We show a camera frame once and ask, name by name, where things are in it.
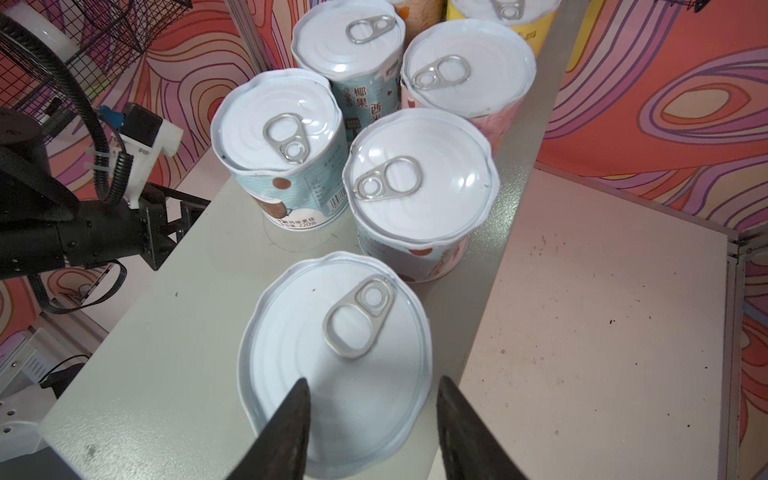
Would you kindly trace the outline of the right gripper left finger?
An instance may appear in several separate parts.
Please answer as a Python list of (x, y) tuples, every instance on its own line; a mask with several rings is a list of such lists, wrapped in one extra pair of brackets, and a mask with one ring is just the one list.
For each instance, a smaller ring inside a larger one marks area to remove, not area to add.
[(310, 388), (300, 378), (227, 479), (302, 479), (310, 424)]

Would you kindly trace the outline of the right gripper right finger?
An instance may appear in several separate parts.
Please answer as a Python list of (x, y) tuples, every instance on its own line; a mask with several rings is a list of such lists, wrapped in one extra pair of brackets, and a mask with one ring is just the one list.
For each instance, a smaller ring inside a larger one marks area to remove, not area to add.
[(436, 412), (448, 480), (527, 479), (448, 376), (440, 379)]

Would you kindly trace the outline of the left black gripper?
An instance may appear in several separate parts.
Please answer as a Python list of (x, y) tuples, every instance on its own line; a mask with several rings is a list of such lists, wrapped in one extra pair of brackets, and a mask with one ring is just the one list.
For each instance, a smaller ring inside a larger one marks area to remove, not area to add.
[(1, 277), (95, 268), (136, 255), (157, 271), (209, 204), (207, 199), (148, 183), (137, 208), (125, 201), (116, 206), (85, 201), (72, 220), (5, 223)]

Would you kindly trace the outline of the red label can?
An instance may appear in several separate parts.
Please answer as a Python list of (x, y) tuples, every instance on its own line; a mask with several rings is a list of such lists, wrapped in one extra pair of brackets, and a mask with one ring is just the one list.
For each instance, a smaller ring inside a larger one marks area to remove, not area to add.
[(489, 20), (445, 21), (405, 50), (401, 104), (468, 120), (496, 153), (536, 73), (532, 48), (513, 30)]
[(432, 369), (430, 324), (416, 294), (383, 262), (338, 251), (294, 264), (262, 293), (241, 340), (237, 380), (256, 432), (306, 380), (306, 472), (342, 479), (405, 444)]

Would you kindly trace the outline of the can mid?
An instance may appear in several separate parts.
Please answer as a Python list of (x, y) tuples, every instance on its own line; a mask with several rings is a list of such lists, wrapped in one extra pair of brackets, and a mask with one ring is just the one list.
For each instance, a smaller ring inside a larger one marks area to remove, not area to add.
[(294, 25), (294, 59), (330, 82), (348, 141), (400, 109), (405, 33), (388, 1), (326, 1)]

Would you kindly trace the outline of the can mid column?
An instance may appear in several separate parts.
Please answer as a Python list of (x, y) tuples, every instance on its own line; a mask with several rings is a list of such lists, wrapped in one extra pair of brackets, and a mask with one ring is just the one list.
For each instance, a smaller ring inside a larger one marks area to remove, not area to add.
[(445, 0), (389, 0), (406, 25), (405, 45), (426, 29), (444, 20)]

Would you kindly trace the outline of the yellow label can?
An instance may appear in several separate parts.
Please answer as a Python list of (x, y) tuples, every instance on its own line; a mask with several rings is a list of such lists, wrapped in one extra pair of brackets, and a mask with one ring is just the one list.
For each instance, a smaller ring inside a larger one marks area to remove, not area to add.
[(450, 0), (446, 19), (489, 20), (510, 28), (531, 47), (536, 57), (561, 6), (561, 0)]

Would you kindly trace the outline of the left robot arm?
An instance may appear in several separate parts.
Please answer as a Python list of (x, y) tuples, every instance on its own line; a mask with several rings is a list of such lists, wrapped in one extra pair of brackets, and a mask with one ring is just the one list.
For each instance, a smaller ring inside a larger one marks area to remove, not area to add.
[(158, 269), (209, 202), (149, 183), (132, 208), (81, 201), (50, 174), (36, 120), (1, 111), (1, 277), (95, 268), (139, 255)]

